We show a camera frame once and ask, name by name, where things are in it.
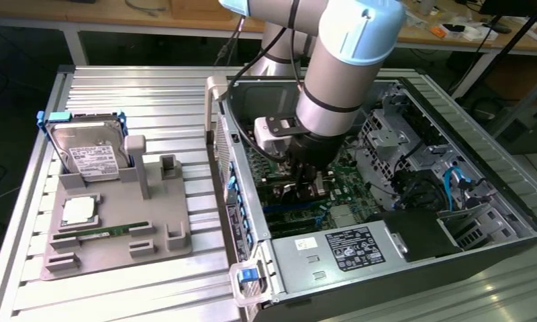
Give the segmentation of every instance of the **power supply label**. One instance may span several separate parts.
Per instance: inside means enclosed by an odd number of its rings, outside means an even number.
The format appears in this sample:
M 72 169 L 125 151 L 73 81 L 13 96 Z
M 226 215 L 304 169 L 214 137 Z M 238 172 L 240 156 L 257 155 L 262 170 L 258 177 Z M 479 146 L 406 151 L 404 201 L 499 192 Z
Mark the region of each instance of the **power supply label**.
M 368 227 L 328 233 L 325 239 L 342 272 L 385 262 Z
M 70 148 L 74 165 L 82 176 L 102 176 L 118 173 L 112 146 Z

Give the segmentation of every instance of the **table leg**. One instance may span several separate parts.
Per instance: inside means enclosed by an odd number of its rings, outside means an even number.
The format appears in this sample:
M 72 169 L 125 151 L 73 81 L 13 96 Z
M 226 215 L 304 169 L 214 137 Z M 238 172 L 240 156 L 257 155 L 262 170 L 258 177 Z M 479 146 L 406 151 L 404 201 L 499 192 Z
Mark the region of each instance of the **table leg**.
M 65 42 L 72 55 L 73 65 L 89 65 L 88 54 L 81 44 L 80 30 L 74 25 L 68 25 L 62 30 Z
M 492 50 L 480 57 L 476 65 L 473 65 L 472 70 L 469 71 L 466 77 L 464 78 L 464 81 L 460 83 L 460 85 L 456 88 L 456 91 L 452 94 L 453 99 L 464 96 L 465 92 L 468 92 L 468 89 L 472 87 L 473 83 L 476 82 L 487 66 L 489 65 L 489 63 L 492 62 L 493 58 L 497 56 L 499 53 L 500 53 L 499 50 Z

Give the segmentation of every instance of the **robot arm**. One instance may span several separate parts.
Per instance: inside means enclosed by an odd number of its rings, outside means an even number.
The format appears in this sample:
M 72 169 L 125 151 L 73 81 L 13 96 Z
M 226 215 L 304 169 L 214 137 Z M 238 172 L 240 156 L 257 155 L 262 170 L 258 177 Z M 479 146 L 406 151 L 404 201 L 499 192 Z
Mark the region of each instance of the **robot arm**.
M 302 132 L 286 137 L 297 187 L 317 186 L 345 141 L 382 61 L 394 48 L 405 8 L 397 0 L 220 0 L 220 3 L 242 15 L 317 36 L 296 106 L 294 124 Z M 285 38 L 282 47 L 290 46 Z M 265 136 L 282 136 L 282 131 L 277 134 L 270 125 L 268 130 Z

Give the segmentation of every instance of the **floor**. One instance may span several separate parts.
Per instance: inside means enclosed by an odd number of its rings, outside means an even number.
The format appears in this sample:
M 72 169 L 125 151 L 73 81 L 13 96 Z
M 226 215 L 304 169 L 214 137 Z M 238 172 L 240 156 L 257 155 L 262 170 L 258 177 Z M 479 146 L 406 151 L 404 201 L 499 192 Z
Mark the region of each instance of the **floor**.
M 0 28 L 0 194 L 20 186 L 37 128 L 34 116 L 45 108 L 60 64 L 70 64 L 64 37 L 53 30 Z M 210 66 L 220 38 L 150 36 L 84 32 L 90 64 Z M 256 55 L 257 40 L 241 40 L 230 64 Z M 461 76 L 473 54 L 412 51 L 397 48 L 386 68 L 421 68 L 442 88 Z M 0 247 L 17 192 L 0 198 Z

